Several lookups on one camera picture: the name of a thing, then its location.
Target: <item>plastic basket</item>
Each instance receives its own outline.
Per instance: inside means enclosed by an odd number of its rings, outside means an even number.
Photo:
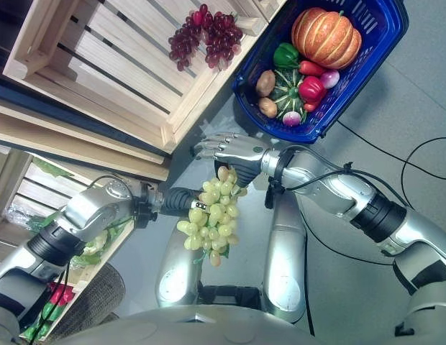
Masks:
[[[255,85],[264,70],[274,69],[274,50],[290,42],[293,22],[310,7],[345,11],[363,42],[355,61],[340,71],[340,81],[300,126],[288,127],[260,113]],[[401,0],[290,0],[270,23],[242,63],[232,85],[244,112],[265,132],[291,142],[312,143],[338,119],[404,36],[409,18]]]

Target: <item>striped squash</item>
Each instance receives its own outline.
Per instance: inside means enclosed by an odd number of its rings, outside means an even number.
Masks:
[[[342,16],[319,7],[303,11],[293,23],[292,44],[306,58],[331,69],[347,67],[358,55],[362,37]]]

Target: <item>squash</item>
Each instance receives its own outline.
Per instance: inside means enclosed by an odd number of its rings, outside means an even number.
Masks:
[[[342,16],[313,7],[300,13],[291,30],[293,46],[306,58],[325,68],[347,67],[358,55],[362,37]]]
[[[303,109],[303,101],[298,94],[298,86],[302,82],[304,75],[300,74],[298,69],[274,70],[276,75],[276,84],[269,98],[276,103],[278,107],[277,119],[282,120],[283,115],[296,111],[301,115],[301,123],[306,119],[306,112]]]

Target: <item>green grape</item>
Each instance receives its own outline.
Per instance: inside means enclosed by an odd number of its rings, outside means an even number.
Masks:
[[[218,175],[218,178],[220,179],[220,181],[226,182],[228,175],[229,175],[228,168],[225,166],[219,167],[217,175]]]
[[[191,236],[188,236],[188,238],[185,239],[184,246],[185,246],[185,249],[187,249],[187,250],[191,249]]]
[[[199,226],[204,226],[204,225],[206,225],[207,224],[207,221],[209,220],[209,217],[205,214],[205,213],[202,213],[202,218],[201,218],[201,220],[197,223],[197,225],[199,225]]]
[[[209,238],[212,240],[218,239],[219,238],[219,234],[218,231],[215,228],[210,228],[209,229]]]
[[[231,219],[228,225],[233,231],[237,229],[237,221],[235,219]]]
[[[207,193],[207,192],[201,193],[201,195],[199,196],[199,199],[208,206],[210,206],[211,204],[213,204],[215,202],[214,197],[211,196],[211,193]]]
[[[209,229],[204,226],[203,228],[201,228],[201,230],[199,230],[199,235],[201,235],[204,238],[208,237]]]
[[[209,250],[211,249],[211,240],[210,239],[205,239],[202,241],[202,248],[205,250]]]
[[[217,215],[216,213],[210,213],[208,223],[210,226],[216,226],[219,219],[220,215]]]
[[[220,192],[217,189],[213,189],[212,192],[210,192],[210,195],[212,196],[212,198],[215,200],[215,202],[218,201],[218,199],[220,199]]]
[[[239,210],[234,205],[228,205],[226,212],[233,218],[239,216]]]
[[[198,224],[202,218],[202,211],[200,208],[193,208],[188,212],[188,218],[191,223]]]
[[[232,183],[225,182],[222,184],[222,187],[220,188],[220,193],[222,194],[222,196],[228,196],[231,193],[231,189],[232,189]]]
[[[222,260],[220,259],[220,254],[214,250],[210,252],[210,264],[214,267],[220,266]]]
[[[219,204],[215,203],[214,205],[210,206],[210,216],[212,217],[215,215],[217,219],[219,219],[222,216],[223,212],[220,208]]]
[[[248,193],[247,188],[240,188],[239,194],[237,196],[246,196]]]
[[[232,233],[232,229],[230,226],[228,225],[220,225],[218,227],[218,233],[220,234],[220,236],[229,236]]]
[[[177,229],[186,234],[186,232],[188,231],[188,225],[189,221],[179,221],[177,223]]]
[[[220,217],[220,224],[228,224],[231,221],[231,217],[228,213],[225,213],[223,216]]]
[[[201,248],[201,237],[199,235],[191,235],[191,250]]]
[[[236,177],[233,174],[229,174],[227,178],[227,182],[234,183],[236,181]]]
[[[220,191],[222,189],[223,183],[221,181],[217,181],[214,183],[215,190]]]
[[[228,241],[228,244],[236,245],[239,243],[239,237],[236,234],[230,234],[226,240]]]
[[[228,246],[226,245],[224,247],[217,249],[217,252],[220,254],[223,254],[225,251],[227,251],[227,249],[228,249]]]
[[[219,248],[224,247],[228,244],[228,241],[224,236],[220,236],[218,239],[215,240],[215,242],[217,243]]]
[[[229,196],[228,195],[223,195],[221,198],[220,198],[220,203],[222,204],[222,205],[229,205],[229,202],[231,201],[231,199],[229,198]]]
[[[188,224],[188,227],[186,228],[186,230],[190,235],[192,235],[192,234],[197,233],[198,226],[196,223],[190,223],[190,224]]]
[[[215,190],[215,187],[209,181],[206,181],[206,182],[202,183],[202,189],[204,189],[205,192],[210,193],[213,190]]]

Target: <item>wooden shelf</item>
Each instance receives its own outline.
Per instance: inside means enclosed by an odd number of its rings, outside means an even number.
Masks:
[[[242,52],[228,69],[211,70],[201,45],[181,73],[168,38],[196,5],[156,2],[160,9],[141,0],[34,0],[4,74],[171,153],[286,0],[207,1],[212,12],[237,13]]]

